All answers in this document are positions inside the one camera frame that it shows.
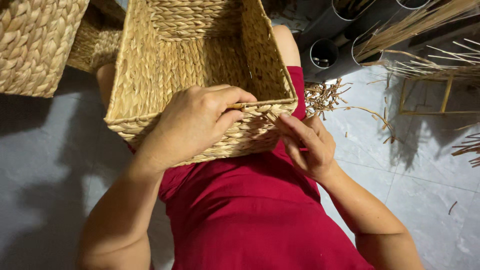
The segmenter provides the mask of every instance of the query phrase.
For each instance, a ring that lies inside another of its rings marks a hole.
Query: wrist
[[[131,180],[158,181],[167,168],[143,156],[135,156],[128,166],[125,176]]]
[[[337,161],[333,160],[327,168],[322,169],[321,172],[315,176],[315,180],[321,185],[329,184],[330,182],[334,182],[341,172],[342,169]]]

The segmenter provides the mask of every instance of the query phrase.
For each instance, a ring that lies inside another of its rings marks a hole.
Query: woven basket stack
[[[50,98],[65,64],[115,62],[124,18],[115,0],[0,2],[0,93]]]
[[[52,97],[88,0],[0,3],[0,93]]]
[[[172,95],[229,84],[253,93],[245,118],[204,153],[178,165],[271,150],[275,116],[297,106],[260,0],[130,0],[105,121],[133,147]]]

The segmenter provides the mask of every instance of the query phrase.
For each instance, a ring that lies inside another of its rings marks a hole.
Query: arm
[[[90,213],[81,235],[81,269],[149,269],[147,229],[164,171],[218,142],[235,121],[229,104],[255,102],[234,86],[177,92],[134,159]]]
[[[330,195],[343,220],[355,234],[360,254],[376,269],[423,269],[410,233],[375,196],[353,181],[333,159],[335,142],[320,118],[303,123],[282,114],[280,119],[304,144],[283,136],[294,166],[317,181]]]

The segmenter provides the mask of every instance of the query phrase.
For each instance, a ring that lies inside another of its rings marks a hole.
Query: red clothing
[[[288,67],[305,117],[303,73]],[[173,269],[373,269],[320,204],[316,182],[272,152],[169,169],[159,198],[175,244]]]

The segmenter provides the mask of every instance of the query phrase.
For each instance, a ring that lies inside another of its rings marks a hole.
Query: person
[[[321,120],[305,118],[297,46],[288,28],[273,29],[299,96],[293,114],[279,117],[296,138],[282,135],[270,152],[171,168],[243,118],[238,110],[225,112],[227,105],[256,101],[229,85],[178,92],[91,211],[79,268],[149,269],[147,228],[158,196],[171,221],[173,269],[423,269],[405,226],[339,167]],[[112,69],[98,73],[105,101]],[[356,248],[326,215],[317,183],[355,234]]]

